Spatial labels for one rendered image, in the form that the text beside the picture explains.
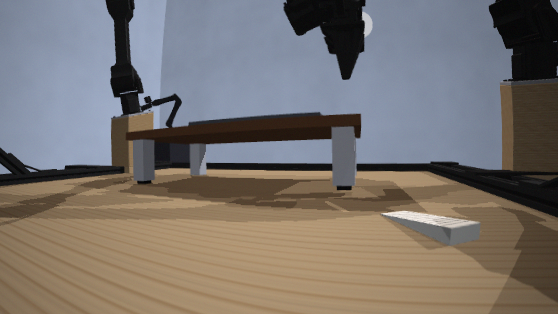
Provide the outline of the dark brown low bench with grey legs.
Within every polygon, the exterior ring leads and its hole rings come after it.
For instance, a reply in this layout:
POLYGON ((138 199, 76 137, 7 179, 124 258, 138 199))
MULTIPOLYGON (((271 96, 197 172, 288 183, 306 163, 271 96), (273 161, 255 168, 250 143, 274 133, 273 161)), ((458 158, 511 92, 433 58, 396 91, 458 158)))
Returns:
POLYGON ((133 141, 133 177, 137 184, 155 180, 154 142, 183 143, 206 138, 190 144, 190 175, 206 175, 206 144, 332 139, 332 176, 337 190, 351 190, 355 186, 356 137, 361 138, 361 114, 258 119, 126 132, 126 140, 133 141))

